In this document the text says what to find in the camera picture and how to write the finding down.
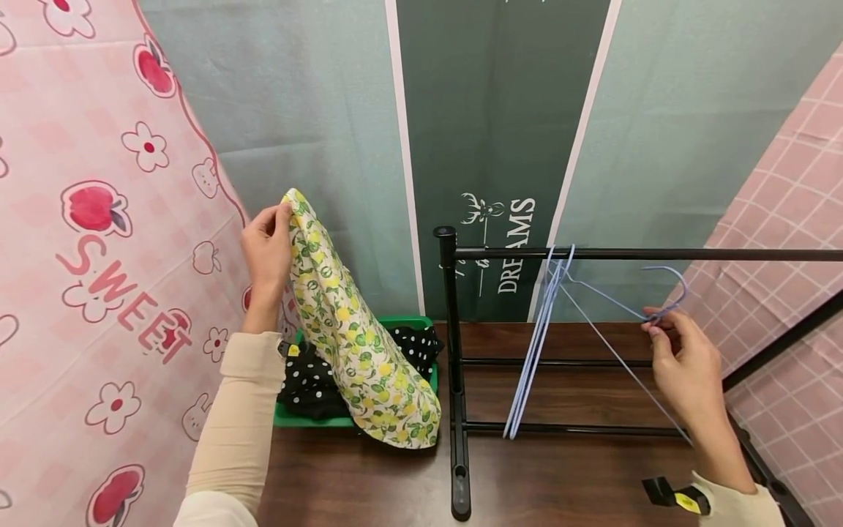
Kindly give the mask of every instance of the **hand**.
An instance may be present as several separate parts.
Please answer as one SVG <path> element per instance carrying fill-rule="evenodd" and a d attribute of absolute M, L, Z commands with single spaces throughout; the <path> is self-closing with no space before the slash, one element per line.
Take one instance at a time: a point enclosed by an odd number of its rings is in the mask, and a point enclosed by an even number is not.
<path fill-rule="evenodd" d="M 240 246 L 252 281 L 250 306 L 278 309 L 281 305 L 293 260 L 291 214 L 289 203 L 268 207 L 243 229 Z"/>
<path fill-rule="evenodd" d="M 659 308 L 644 308 L 647 315 L 658 311 Z M 720 352 L 687 315 L 671 311 L 659 325 L 645 322 L 641 328 L 652 340 L 656 384 L 690 431 L 697 471 L 718 485 L 756 494 L 758 489 L 726 413 Z M 679 334 L 680 350 L 676 355 L 665 330 Z"/>
<path fill-rule="evenodd" d="M 644 308 L 652 315 L 659 308 Z M 645 322 L 641 328 L 652 340 L 652 369 L 656 385 L 691 432 L 712 425 L 728 426 L 720 378 L 720 352 L 687 315 L 671 311 L 659 326 Z M 665 331 L 679 334 L 681 347 L 674 355 Z"/>

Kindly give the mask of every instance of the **yellow lemon pattern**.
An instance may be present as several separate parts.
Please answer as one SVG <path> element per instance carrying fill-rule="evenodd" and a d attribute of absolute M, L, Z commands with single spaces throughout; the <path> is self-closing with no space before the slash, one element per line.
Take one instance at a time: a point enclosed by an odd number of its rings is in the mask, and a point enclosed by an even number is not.
<path fill-rule="evenodd" d="M 430 384 L 404 359 L 340 262 L 328 232 L 301 192 L 293 206 L 293 292 L 305 338 L 330 364 L 354 422 L 402 449 L 436 444 L 442 409 Z"/>

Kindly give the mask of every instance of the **black polka dot fabric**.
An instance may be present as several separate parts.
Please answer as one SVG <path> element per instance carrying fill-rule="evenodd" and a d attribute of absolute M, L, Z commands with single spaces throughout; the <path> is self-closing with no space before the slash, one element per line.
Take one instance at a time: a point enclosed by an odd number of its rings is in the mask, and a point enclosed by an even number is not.
<path fill-rule="evenodd" d="M 445 345 L 436 337 L 436 331 L 432 327 L 423 330 L 414 330 L 409 327 L 396 327 L 389 330 L 392 340 L 401 349 L 407 362 L 416 371 L 430 380 L 433 373 L 433 363 Z"/>
<path fill-rule="evenodd" d="M 423 330 L 398 327 L 388 331 L 407 362 L 429 381 L 436 357 L 444 348 L 436 331 L 432 327 Z M 287 378 L 281 385 L 278 402 L 288 412 L 316 421 L 349 417 L 330 365 L 316 354 L 316 346 L 302 342 L 298 349 L 297 357 L 287 357 Z"/>

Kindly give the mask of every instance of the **black metal pole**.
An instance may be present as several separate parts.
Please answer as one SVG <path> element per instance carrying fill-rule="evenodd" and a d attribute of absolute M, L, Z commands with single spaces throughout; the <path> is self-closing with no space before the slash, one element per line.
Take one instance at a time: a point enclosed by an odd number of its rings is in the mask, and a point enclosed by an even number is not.
<path fill-rule="evenodd" d="M 463 358 L 464 366 L 523 366 L 522 358 L 479 357 Z M 652 368 L 652 361 L 626 361 L 630 368 Z M 564 368 L 622 368 L 623 365 L 614 360 L 603 359 L 569 359 L 569 358 L 541 358 L 539 366 L 558 366 Z"/>
<path fill-rule="evenodd" d="M 811 331 L 814 331 L 822 324 L 840 313 L 843 309 L 843 291 L 826 300 L 808 316 L 798 321 L 795 326 L 782 333 L 763 350 L 756 353 L 750 360 L 738 366 L 732 373 L 723 380 L 723 391 L 729 391 L 750 375 L 763 368 L 771 360 L 778 357 L 790 346 L 793 346 Z"/>
<path fill-rule="evenodd" d="M 465 427 L 472 432 L 502 432 L 505 422 L 468 421 Z M 676 428 L 661 427 L 607 427 L 601 425 L 555 424 L 551 422 L 522 422 L 519 432 L 531 433 L 584 433 L 591 435 L 629 435 L 659 438 L 680 438 Z"/>
<path fill-rule="evenodd" d="M 445 316 L 448 322 L 448 392 L 451 405 L 451 514 L 458 521 L 471 517 L 471 478 L 469 473 L 469 433 L 465 429 L 465 379 L 463 349 L 459 336 L 457 306 L 457 230 L 437 227 L 439 264 L 445 276 Z"/>
<path fill-rule="evenodd" d="M 567 258 L 569 248 L 553 250 L 553 259 Z M 457 247 L 457 260 L 547 258 L 550 249 Z M 709 260 L 709 261 L 843 261 L 843 250 L 810 249 L 589 249 L 577 248 L 574 260 Z"/>

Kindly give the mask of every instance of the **brown wooden surface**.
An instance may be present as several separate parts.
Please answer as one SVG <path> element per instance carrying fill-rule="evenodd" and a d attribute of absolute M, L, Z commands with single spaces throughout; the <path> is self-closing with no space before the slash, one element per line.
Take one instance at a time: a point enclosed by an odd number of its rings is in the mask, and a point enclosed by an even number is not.
<path fill-rule="evenodd" d="M 444 339 L 444 325 L 437 330 Z M 600 330 L 624 358 L 650 357 L 637 325 L 605 324 Z M 532 325 L 466 324 L 462 331 L 466 357 L 522 357 Z M 612 358 L 585 324 L 551 325 L 542 356 Z M 393 449 L 350 429 L 277 428 L 260 525 L 458 525 L 450 510 L 445 352 L 438 363 L 443 420 L 436 449 Z M 654 389 L 650 370 L 637 372 Z M 466 368 L 470 419 L 505 421 L 518 373 Z M 621 368 L 540 368 L 524 421 L 668 426 Z M 691 514 L 652 506 L 641 487 L 642 478 L 659 475 L 674 485 L 687 482 L 692 455 L 680 439 L 520 433 L 509 441 L 472 434 L 469 445 L 468 524 L 695 525 Z"/>

